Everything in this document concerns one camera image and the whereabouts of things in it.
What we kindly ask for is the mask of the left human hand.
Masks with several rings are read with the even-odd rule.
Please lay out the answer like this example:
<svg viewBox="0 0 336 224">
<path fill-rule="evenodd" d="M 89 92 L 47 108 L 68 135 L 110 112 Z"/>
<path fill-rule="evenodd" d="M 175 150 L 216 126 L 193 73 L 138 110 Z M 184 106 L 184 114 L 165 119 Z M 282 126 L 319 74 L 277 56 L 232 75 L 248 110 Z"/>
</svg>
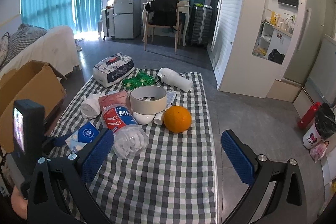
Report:
<svg viewBox="0 0 336 224">
<path fill-rule="evenodd" d="M 28 202 L 23 198 L 18 188 L 15 186 L 11 194 L 11 205 L 13 211 L 22 219 L 27 219 Z"/>
</svg>

